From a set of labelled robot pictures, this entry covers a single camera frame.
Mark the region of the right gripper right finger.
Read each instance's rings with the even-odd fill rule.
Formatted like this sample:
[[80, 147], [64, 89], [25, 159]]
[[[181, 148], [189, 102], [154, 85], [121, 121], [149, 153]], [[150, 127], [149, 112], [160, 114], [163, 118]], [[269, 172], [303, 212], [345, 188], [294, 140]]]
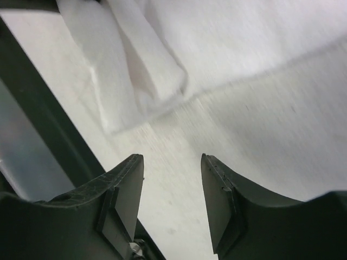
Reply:
[[203, 154], [211, 243], [219, 259], [346, 259], [346, 192], [298, 201]]

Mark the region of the white towel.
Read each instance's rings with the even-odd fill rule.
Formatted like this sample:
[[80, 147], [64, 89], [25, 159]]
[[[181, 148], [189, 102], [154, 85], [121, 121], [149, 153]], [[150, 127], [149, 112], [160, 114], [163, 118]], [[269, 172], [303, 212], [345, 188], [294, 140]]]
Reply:
[[346, 35], [346, 1], [58, 1], [117, 133]]

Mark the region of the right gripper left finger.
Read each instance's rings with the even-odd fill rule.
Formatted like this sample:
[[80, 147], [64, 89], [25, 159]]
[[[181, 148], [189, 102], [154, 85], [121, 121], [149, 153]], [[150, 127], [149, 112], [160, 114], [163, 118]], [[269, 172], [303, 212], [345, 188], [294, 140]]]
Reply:
[[130, 259], [144, 175], [133, 154], [51, 201], [1, 193], [1, 259]]

